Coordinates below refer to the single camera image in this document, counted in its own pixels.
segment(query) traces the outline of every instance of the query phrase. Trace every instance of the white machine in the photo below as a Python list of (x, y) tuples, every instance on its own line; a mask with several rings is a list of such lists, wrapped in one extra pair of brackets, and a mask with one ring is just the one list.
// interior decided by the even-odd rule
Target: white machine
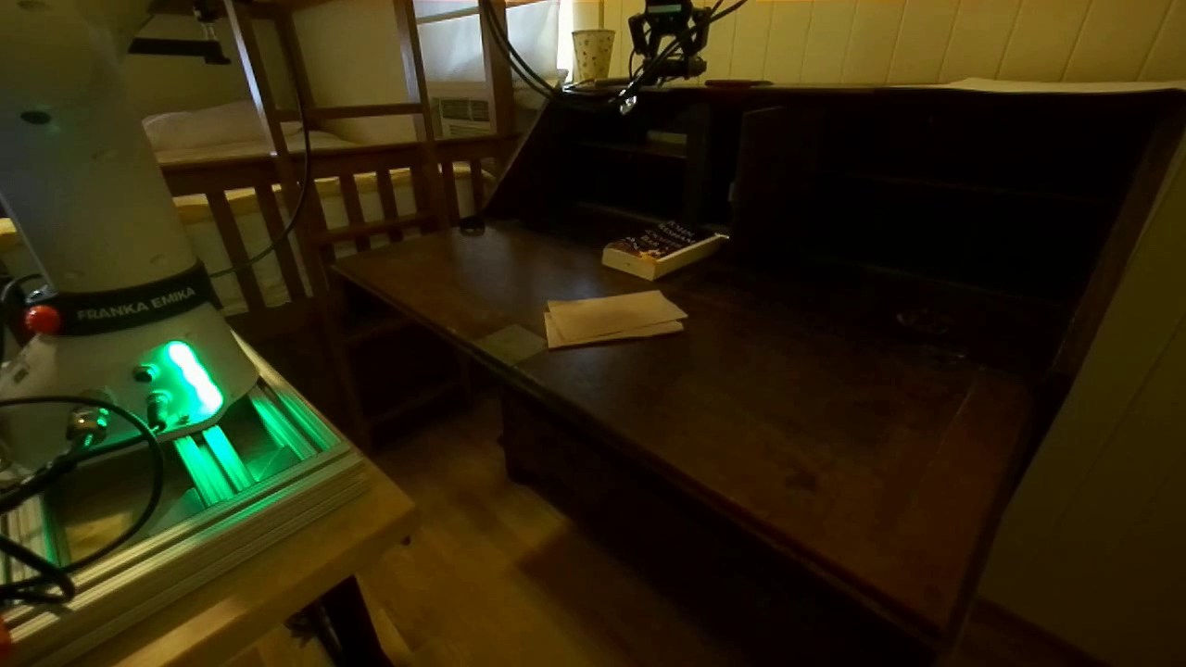
[[(44, 291), (34, 337), (0, 372), (0, 406), (88, 396), (160, 435), (216, 424), (255, 366), (211, 304), (139, 124), (119, 51), (146, 0), (0, 0), (0, 201)], [(60, 419), (4, 419), (8, 470), (64, 448)]]

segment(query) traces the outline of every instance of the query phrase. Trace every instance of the wooden floor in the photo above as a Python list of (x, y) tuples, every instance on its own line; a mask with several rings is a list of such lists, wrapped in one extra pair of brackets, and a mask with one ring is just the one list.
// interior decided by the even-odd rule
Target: wooden floor
[[(477, 401), (392, 438), (372, 456), (417, 505), (413, 542), (363, 576), (392, 659), (413, 667), (765, 665), (754, 659), (751, 638), (737, 635), (737, 618), (718, 618), (715, 610), (657, 587), (615, 544), (508, 481), (495, 435), (495, 406)], [(1068, 667), (1083, 659), (1000, 617), (978, 617), (953, 665)]]

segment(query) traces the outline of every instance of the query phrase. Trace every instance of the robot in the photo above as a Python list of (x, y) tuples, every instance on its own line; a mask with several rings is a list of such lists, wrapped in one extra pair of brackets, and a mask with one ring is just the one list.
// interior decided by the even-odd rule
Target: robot
[(0, 366), (0, 491), (77, 443), (119, 443), (104, 409), (171, 443), (259, 375), (221, 322), (174, 217), (119, 56), (146, 0), (0, 0), (0, 204), (44, 291), (29, 340)]

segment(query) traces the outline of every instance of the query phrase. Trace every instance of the paper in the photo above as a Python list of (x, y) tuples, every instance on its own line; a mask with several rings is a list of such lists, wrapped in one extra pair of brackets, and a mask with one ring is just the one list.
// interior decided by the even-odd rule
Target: paper
[(549, 299), (545, 333), (549, 349), (627, 340), (627, 337), (662, 337), (678, 333), (688, 320), (660, 291), (594, 297), (594, 299)]

